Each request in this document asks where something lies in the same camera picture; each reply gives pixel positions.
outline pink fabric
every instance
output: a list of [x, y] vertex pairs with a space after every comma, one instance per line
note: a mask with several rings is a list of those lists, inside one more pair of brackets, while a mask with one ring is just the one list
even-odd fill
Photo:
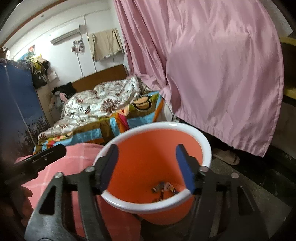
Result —
[[264, 156], [283, 92], [283, 57], [257, 0], [115, 0], [130, 74], [173, 113]]
[[[35, 208], [37, 206], [42, 193], [55, 173], [63, 172], [65, 175], [70, 175], [79, 173], [86, 167], [92, 166], [95, 157], [102, 147], [103, 146], [101, 145], [89, 143], [67, 146], [67, 154], [65, 157], [50, 164], [43, 171], [39, 172], [38, 178], [23, 185], [33, 192], [33, 196], [29, 198], [32, 207]], [[18, 158], [17, 162], [27, 157]], [[103, 219], [113, 241], [139, 240], [141, 225], [134, 216], [110, 206], [100, 196], [97, 197], [97, 200]], [[73, 192], [73, 214], [77, 234], [85, 237], [80, 218], [78, 195], [75, 192]]]
[[124, 124], [124, 127], [127, 130], [129, 130], [128, 121], [127, 121], [126, 117], [124, 115], [121, 115], [121, 114], [119, 114], [118, 116], [119, 116], [121, 122]]
[[68, 102], [68, 99], [67, 99], [67, 97], [66, 97], [66, 94], [65, 94], [65, 93], [60, 93], [60, 94], [59, 94], [59, 97], [60, 97], [60, 99], [61, 99], [62, 101], [64, 101], [65, 103], [67, 103], [67, 102]]

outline hanging cloth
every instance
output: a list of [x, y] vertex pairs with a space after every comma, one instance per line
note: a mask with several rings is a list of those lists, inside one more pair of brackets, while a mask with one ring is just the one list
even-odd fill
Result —
[[114, 0], [130, 75], [172, 112], [229, 146], [264, 156], [279, 118], [284, 66], [259, 0]]
[[34, 57], [27, 58], [26, 62], [31, 65], [31, 69], [36, 68], [36, 70], [40, 71], [42, 74], [45, 74], [45, 68], [41, 62], [39, 62]]
[[109, 58], [123, 52], [122, 43], [116, 28], [89, 34], [91, 56], [94, 61]]

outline orange bucket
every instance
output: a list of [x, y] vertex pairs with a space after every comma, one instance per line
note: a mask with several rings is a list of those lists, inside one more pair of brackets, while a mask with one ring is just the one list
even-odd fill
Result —
[[[111, 140], [96, 160], [106, 155], [111, 144], [118, 146], [119, 157], [102, 198], [110, 205], [137, 214], [153, 224], [169, 225], [186, 216], [193, 196], [185, 187], [176, 159], [176, 147], [183, 144], [200, 165], [210, 167], [211, 148], [200, 131], [175, 122], [139, 126]], [[170, 182], [179, 193], [164, 192], [163, 201], [152, 202], [160, 194], [151, 189], [162, 181]]]

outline wooden headboard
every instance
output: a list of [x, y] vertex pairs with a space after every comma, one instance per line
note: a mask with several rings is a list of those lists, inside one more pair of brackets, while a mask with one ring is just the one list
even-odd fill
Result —
[[106, 81], [115, 81], [126, 79], [127, 74], [124, 65], [118, 65], [109, 69], [86, 76], [72, 83], [77, 92], [92, 90], [97, 84]]

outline black bag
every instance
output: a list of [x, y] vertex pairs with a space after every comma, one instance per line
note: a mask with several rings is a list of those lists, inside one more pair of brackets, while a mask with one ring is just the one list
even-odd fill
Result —
[[46, 78], [35, 67], [32, 69], [32, 80], [35, 89], [39, 89], [40, 87], [47, 85]]

